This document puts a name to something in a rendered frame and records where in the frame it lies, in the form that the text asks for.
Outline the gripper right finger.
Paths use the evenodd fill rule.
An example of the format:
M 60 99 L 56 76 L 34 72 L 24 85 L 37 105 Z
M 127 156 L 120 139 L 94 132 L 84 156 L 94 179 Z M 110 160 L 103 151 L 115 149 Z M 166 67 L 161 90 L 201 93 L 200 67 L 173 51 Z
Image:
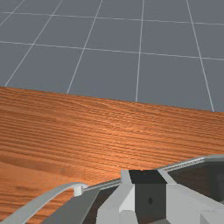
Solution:
M 159 170 L 147 224 L 224 224 L 224 178 L 209 169 Z

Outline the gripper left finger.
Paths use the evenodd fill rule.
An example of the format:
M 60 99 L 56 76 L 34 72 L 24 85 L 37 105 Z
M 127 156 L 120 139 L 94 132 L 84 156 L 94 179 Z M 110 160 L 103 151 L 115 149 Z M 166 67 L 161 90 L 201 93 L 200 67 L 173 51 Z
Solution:
M 121 170 L 121 184 L 99 207 L 96 224 L 150 224 L 151 219 L 136 206 L 136 184 L 149 172 Z

